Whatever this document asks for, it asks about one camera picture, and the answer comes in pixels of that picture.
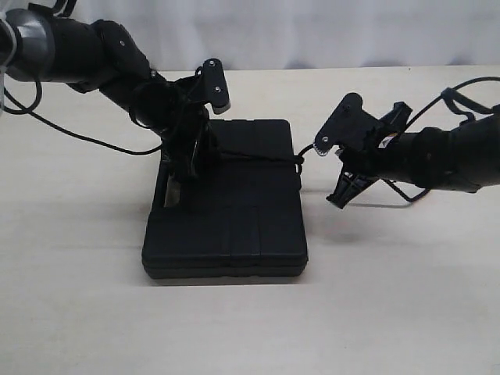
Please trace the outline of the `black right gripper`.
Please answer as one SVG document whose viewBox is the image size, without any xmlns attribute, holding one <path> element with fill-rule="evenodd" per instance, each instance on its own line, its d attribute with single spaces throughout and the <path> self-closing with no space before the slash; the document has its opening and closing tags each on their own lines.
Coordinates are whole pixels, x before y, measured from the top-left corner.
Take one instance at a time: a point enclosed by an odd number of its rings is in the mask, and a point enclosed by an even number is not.
<svg viewBox="0 0 500 375">
<path fill-rule="evenodd" d="M 396 102 L 390 112 L 378 119 L 379 127 L 367 139 L 367 148 L 363 152 L 334 146 L 338 148 L 336 155 L 342 161 L 342 168 L 334 192 L 327 196 L 328 202 L 343 209 L 380 179 L 377 163 L 388 144 L 407 128 L 411 112 L 404 102 Z"/>
</svg>

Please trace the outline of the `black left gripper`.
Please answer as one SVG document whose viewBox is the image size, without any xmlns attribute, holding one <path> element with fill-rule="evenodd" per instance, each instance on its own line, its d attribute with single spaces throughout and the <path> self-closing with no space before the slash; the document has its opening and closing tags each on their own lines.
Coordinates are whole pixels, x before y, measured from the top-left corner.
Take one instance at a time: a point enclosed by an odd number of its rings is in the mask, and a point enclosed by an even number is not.
<svg viewBox="0 0 500 375">
<path fill-rule="evenodd" d="M 185 183 L 219 162 L 219 144 L 206 108 L 203 79 L 179 79 L 175 87 L 180 89 L 180 101 L 170 116 L 170 127 L 161 133 L 162 160 L 174 180 Z"/>
</svg>

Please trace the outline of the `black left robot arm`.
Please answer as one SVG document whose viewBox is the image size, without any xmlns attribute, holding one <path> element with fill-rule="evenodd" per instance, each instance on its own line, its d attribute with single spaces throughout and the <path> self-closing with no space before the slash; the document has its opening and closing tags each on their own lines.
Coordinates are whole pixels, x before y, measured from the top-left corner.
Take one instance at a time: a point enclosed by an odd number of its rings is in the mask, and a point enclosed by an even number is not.
<svg viewBox="0 0 500 375">
<path fill-rule="evenodd" d="M 178 180 L 195 179 L 220 157 L 209 113 L 228 110 L 230 97 L 217 58 L 189 77 L 167 80 L 122 24 L 84 23 L 57 6 L 29 4 L 1 13 L 1 71 L 21 82 L 99 91 L 161 139 L 167 169 Z"/>
</svg>

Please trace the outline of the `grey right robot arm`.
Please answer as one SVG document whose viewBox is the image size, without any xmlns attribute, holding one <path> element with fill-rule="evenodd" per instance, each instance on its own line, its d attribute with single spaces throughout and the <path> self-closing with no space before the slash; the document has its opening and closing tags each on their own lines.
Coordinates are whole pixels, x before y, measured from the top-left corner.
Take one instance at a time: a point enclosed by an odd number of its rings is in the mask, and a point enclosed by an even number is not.
<svg viewBox="0 0 500 375">
<path fill-rule="evenodd" d="M 420 200 L 432 190 L 475 193 L 499 183 L 499 115 L 463 121 L 452 130 L 425 127 L 417 133 L 390 132 L 384 120 L 373 120 L 372 130 L 361 134 L 360 150 L 342 142 L 343 163 L 334 191 L 327 201 L 344 208 L 375 182 L 391 188 L 404 182 L 421 188 L 407 202 Z"/>
</svg>

